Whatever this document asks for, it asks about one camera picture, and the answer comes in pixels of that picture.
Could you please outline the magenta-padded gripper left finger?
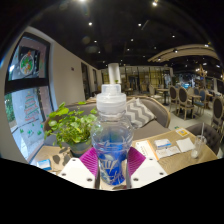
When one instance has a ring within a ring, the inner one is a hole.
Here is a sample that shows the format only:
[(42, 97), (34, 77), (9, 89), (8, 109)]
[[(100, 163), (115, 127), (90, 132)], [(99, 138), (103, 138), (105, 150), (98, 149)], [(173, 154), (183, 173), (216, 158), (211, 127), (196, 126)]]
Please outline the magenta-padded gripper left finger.
[(59, 177), (81, 187), (94, 189), (98, 177), (98, 158), (95, 149), (89, 149), (80, 158), (71, 158), (59, 173)]

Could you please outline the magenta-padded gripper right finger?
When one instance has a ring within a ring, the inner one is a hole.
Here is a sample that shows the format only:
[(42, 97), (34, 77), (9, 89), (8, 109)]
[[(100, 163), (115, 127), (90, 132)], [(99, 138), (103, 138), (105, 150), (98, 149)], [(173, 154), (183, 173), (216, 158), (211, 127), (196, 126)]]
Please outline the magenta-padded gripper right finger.
[(153, 157), (145, 157), (131, 147), (127, 157), (127, 186), (140, 188), (165, 177), (167, 173)]

